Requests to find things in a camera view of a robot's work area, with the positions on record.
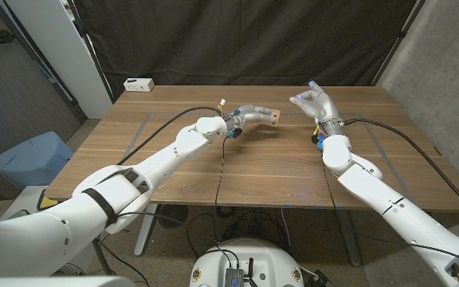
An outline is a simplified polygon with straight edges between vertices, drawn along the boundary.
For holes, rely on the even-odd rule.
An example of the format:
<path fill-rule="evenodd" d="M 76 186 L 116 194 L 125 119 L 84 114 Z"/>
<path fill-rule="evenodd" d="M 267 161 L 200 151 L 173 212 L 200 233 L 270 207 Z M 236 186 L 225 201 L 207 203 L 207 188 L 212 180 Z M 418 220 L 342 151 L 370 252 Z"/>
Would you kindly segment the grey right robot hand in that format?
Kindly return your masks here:
<path fill-rule="evenodd" d="M 333 100 L 315 81 L 309 81 L 308 85 L 308 91 L 291 96 L 289 101 L 314 119 L 316 129 L 313 135 L 320 144 L 321 139 L 334 136 L 346 149 L 351 150 L 349 139 L 343 135 L 343 119 Z"/>

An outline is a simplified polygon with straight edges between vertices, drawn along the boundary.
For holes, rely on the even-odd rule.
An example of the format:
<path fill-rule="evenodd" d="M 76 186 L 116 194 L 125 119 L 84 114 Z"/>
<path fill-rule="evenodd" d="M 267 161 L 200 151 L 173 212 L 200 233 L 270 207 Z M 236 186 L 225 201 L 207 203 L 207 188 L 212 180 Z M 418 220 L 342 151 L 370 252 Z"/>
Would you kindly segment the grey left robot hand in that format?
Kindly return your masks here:
<path fill-rule="evenodd" d="M 276 119 L 271 108 L 252 104 L 243 105 L 234 112 L 223 116 L 228 132 L 226 137 L 238 137 L 243 127 L 248 124 L 275 124 Z"/>

